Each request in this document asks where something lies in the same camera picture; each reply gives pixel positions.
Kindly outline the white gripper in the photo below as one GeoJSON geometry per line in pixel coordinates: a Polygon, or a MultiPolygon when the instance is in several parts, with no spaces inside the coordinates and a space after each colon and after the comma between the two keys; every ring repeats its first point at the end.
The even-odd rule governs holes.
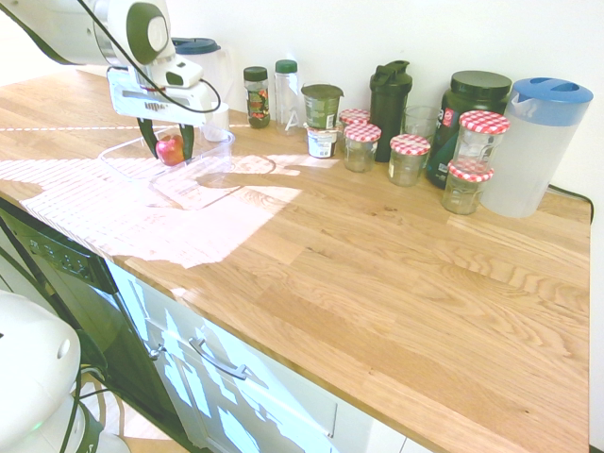
{"type": "Polygon", "coordinates": [[[199,82],[192,88],[167,87],[164,92],[152,92],[142,88],[128,71],[109,69],[107,78],[114,110],[118,114],[138,118],[143,140],[155,159],[159,158],[156,151],[158,138],[151,120],[179,124],[184,160],[192,158],[193,126],[205,124],[217,106],[213,105],[214,95],[206,83],[199,82]]]}

